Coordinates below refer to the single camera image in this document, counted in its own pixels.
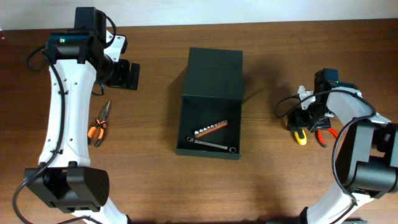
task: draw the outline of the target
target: pliers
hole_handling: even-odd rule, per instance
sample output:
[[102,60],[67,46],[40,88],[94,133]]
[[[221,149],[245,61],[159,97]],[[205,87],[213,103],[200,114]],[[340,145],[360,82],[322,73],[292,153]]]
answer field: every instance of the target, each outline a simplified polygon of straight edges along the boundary
[[[333,135],[333,137],[335,137],[335,139],[337,139],[338,133],[333,128],[328,128],[327,130],[330,134]],[[323,138],[322,138],[321,129],[318,129],[315,131],[315,137],[316,137],[318,143],[322,147],[327,147],[325,140],[323,140]]]
[[105,129],[106,129],[106,116],[108,115],[109,111],[109,106],[111,105],[111,101],[109,100],[105,106],[105,108],[101,112],[101,116],[99,119],[97,119],[92,127],[88,130],[87,134],[87,143],[90,144],[91,138],[93,137],[95,131],[97,130],[98,127],[101,127],[101,131],[98,136],[98,140],[95,142],[94,146],[98,147],[102,143],[105,135]]

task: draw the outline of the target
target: socket set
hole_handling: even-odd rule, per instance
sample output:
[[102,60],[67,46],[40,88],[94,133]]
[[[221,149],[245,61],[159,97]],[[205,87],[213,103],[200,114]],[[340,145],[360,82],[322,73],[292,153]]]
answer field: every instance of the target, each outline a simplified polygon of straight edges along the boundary
[[206,135],[208,133],[212,133],[213,131],[216,131],[216,130],[218,130],[220,128],[223,128],[223,127],[227,126],[227,124],[228,124],[228,121],[224,120],[224,121],[221,121],[219,123],[215,123],[215,124],[212,124],[210,126],[207,126],[207,127],[202,128],[202,129],[199,129],[198,131],[194,132],[194,135],[195,135],[196,138],[200,138],[200,137],[202,137],[202,136],[204,136],[204,135]]

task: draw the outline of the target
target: yellow-handled pliers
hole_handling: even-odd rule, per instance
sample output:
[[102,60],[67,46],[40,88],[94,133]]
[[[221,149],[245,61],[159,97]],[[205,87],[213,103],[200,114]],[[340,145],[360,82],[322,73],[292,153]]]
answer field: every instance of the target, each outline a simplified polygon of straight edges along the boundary
[[97,119],[92,127],[88,130],[87,134],[87,143],[90,144],[91,138],[93,137],[95,131],[97,130],[98,127],[101,127],[101,132],[99,133],[98,140],[95,142],[94,146],[98,147],[102,143],[105,135],[105,129],[106,129],[106,116],[108,115],[109,112],[109,106],[111,105],[111,101],[109,100],[108,103],[106,104],[105,108],[101,112],[101,116],[99,119]]

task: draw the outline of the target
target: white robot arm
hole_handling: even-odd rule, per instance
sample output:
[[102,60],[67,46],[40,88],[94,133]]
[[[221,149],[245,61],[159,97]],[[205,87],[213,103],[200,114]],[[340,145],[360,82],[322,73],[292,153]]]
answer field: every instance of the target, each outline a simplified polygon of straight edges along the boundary
[[[398,125],[365,104],[355,85],[339,82],[337,70],[325,68],[315,74],[315,91],[305,91],[300,86],[296,98],[301,107],[292,109],[288,115],[290,131],[328,129],[329,118],[337,116],[344,126],[348,125],[348,132],[337,160],[333,161],[336,182],[316,204],[305,208],[294,223],[343,223],[360,206],[398,190],[398,140],[394,141]],[[373,112],[374,116],[354,122]],[[370,156],[372,145],[386,155]]]
[[[106,30],[106,19],[112,23],[114,34]],[[93,85],[100,84],[102,94],[103,85],[137,89],[139,65],[132,64],[130,69],[128,60],[119,59],[126,47],[125,36],[116,35],[110,18],[94,7],[78,7],[75,28],[53,33],[45,46],[52,81],[49,126],[39,168],[26,169],[24,178],[26,186],[46,205],[87,223],[131,223],[108,197],[106,171],[90,168],[87,140]],[[24,223],[30,223],[16,202],[14,209]]]

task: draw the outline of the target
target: box lid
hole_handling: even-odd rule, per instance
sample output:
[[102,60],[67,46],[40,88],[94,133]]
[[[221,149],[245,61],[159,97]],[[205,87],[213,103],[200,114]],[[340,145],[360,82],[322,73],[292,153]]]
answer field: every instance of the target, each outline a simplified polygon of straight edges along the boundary
[[183,96],[243,100],[243,51],[190,48]]

